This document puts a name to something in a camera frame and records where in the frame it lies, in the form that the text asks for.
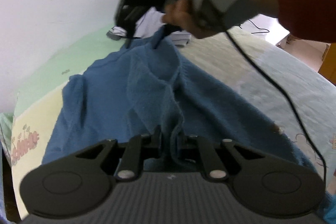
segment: wooden cabinet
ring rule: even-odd
[[[330,45],[319,69],[319,74],[336,85],[336,43]]]

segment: metal screw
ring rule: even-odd
[[[135,176],[135,173],[131,170],[122,170],[118,172],[118,177],[121,179],[131,179]]]
[[[223,142],[223,143],[231,143],[232,140],[231,140],[231,139],[222,139],[222,142]]]
[[[167,178],[170,179],[170,180],[173,180],[173,179],[176,179],[176,176],[171,174],[171,175],[167,176]]]
[[[209,176],[213,179],[222,179],[224,177],[226,177],[226,172],[223,170],[212,170],[209,173]]]

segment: blue sweater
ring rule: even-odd
[[[287,136],[276,131],[273,121],[162,36],[161,28],[153,37],[134,40],[129,49],[95,61],[83,75],[70,77],[42,163],[101,140],[127,142],[138,134],[153,134],[160,125],[169,144],[165,154],[182,168],[175,147],[181,130],[214,142],[233,139],[313,168]],[[149,161],[146,169],[162,164]]]

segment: bedsheet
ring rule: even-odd
[[[92,33],[58,53],[19,90],[11,160],[13,186],[21,217],[26,215],[26,209],[19,195],[20,180],[41,164],[63,104],[61,92],[68,77],[83,72],[94,60],[117,51],[123,43],[106,38],[110,27]],[[333,117],[336,88],[299,60],[268,42],[239,28],[231,29],[231,33],[246,52],[288,90],[311,138],[327,161],[327,180],[330,181],[336,168],[336,121]],[[321,174],[320,159],[307,144],[286,101],[243,60],[224,34],[201,40],[193,38],[180,51],[273,119]]]
[[[11,164],[11,136],[14,113],[0,113],[0,142],[9,164]]]

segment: cartoon print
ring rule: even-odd
[[[16,142],[16,146],[14,144],[15,137],[12,138],[12,144],[14,147],[12,149],[11,155],[12,166],[16,165],[20,158],[27,154],[29,150],[35,149],[37,146],[37,142],[40,139],[39,134],[36,131],[30,131],[30,126],[27,127],[27,125],[25,124],[22,129],[23,132],[21,132],[17,137],[18,140]]]

